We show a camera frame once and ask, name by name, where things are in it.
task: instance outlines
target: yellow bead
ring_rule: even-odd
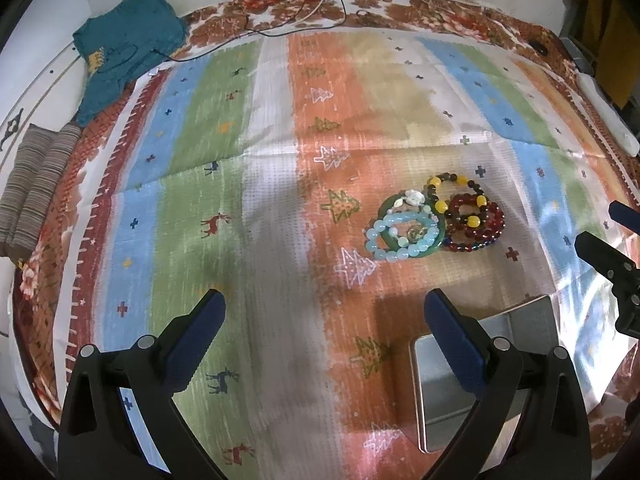
[[[449,206],[444,200],[438,200],[433,206],[440,214],[443,214],[447,209],[449,209]]]
[[[470,216],[466,219],[466,224],[475,229],[476,227],[480,227],[480,219],[477,216]]]

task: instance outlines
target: teal garment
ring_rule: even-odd
[[[74,33],[74,43],[90,66],[91,54],[100,61],[89,75],[78,123],[87,126],[128,82],[166,60],[154,50],[170,55],[183,46],[187,30],[166,0],[123,0],[106,14],[89,18]]]

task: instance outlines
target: bracelet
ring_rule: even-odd
[[[416,223],[407,229],[406,235],[401,236],[397,226],[412,221]],[[442,244],[445,230],[444,216],[433,212],[423,193],[409,189],[404,194],[389,197],[380,206],[378,219],[366,231],[365,248],[373,253],[376,260],[396,262],[423,258]],[[378,238],[384,240],[388,251],[379,247]]]
[[[447,203],[444,200],[441,200],[438,198],[438,196],[436,195],[437,187],[442,182],[446,182],[446,181],[457,182],[462,186],[469,186],[471,189],[473,189],[476,192],[475,196],[467,194],[469,197],[471,196],[474,197],[475,205],[477,205],[480,208],[487,205],[487,199],[484,196],[484,191],[482,191],[480,184],[475,183],[473,180],[469,180],[466,176],[463,176],[463,175],[456,175],[455,173],[441,173],[437,176],[432,176],[427,181],[427,186],[426,186],[427,197],[430,199],[431,203],[433,204],[433,208],[438,213],[441,213],[444,216],[446,216],[446,218],[453,218],[455,222],[460,221],[460,219],[463,219],[466,225],[473,229],[481,227],[484,224],[486,215],[465,215],[464,217],[460,217],[460,214],[458,213],[457,208],[452,210],[451,204],[447,205]]]
[[[451,198],[450,204],[454,205],[454,209],[459,208],[460,205],[473,205],[474,197],[468,193],[455,195]],[[495,202],[488,202],[484,206],[480,206],[481,211],[479,216],[484,217],[484,228],[474,229],[465,227],[462,217],[459,221],[452,220],[447,225],[447,234],[444,238],[443,245],[449,248],[453,252],[467,252],[477,251],[495,243],[500,238],[502,231],[504,231],[504,213]],[[452,236],[456,232],[464,230],[467,238],[474,238],[475,241],[471,244],[457,244],[453,242]]]

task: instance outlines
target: multicolored beaded bracelet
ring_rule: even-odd
[[[486,198],[484,197],[484,191],[482,191],[480,184],[476,184],[473,180],[469,180],[466,176],[463,175],[456,175],[455,173],[441,173],[437,176],[432,176],[427,181],[426,186],[427,197],[431,200],[433,208],[438,213],[445,215],[446,218],[453,218],[454,222],[458,222],[462,218],[454,211],[450,210],[450,205],[447,205],[444,200],[439,199],[436,195],[437,187],[442,182],[446,181],[456,182],[457,184],[461,184],[462,186],[469,186],[476,192],[476,202],[478,203],[478,207],[486,206]],[[481,215],[468,215],[463,219],[465,223],[473,229],[481,227],[484,223],[484,219]]]
[[[434,214],[425,202],[424,195],[414,189],[385,200],[378,211],[378,219],[366,232],[366,250],[373,253],[376,260],[388,262],[422,258],[433,253],[444,240],[446,223],[444,216]],[[416,209],[408,210],[406,206]],[[399,236],[397,226],[411,221],[417,224],[409,227],[405,236]],[[388,251],[378,246],[378,237],[387,244]]]
[[[454,204],[454,208],[460,205],[477,205],[474,204],[474,197],[468,193],[454,195],[451,197],[450,204]],[[488,245],[493,244],[504,231],[504,213],[495,202],[488,202],[486,205],[480,206],[480,214],[484,217],[484,229],[473,229],[468,226],[465,227],[462,221],[455,222],[449,221],[447,224],[447,235],[444,238],[443,245],[449,248],[453,252],[467,252],[477,251]],[[487,218],[488,213],[491,213],[492,218]],[[467,238],[474,238],[475,241],[472,244],[459,244],[452,240],[452,236],[456,232],[463,231]]]

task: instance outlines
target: striped cushion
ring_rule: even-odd
[[[6,241],[12,238],[27,194],[56,133],[30,124],[15,155],[14,168],[0,198],[0,256],[7,256]]]
[[[49,204],[81,132],[77,123],[68,123],[51,143],[20,212],[13,239],[7,240],[7,252],[14,262],[27,261],[36,248]]]

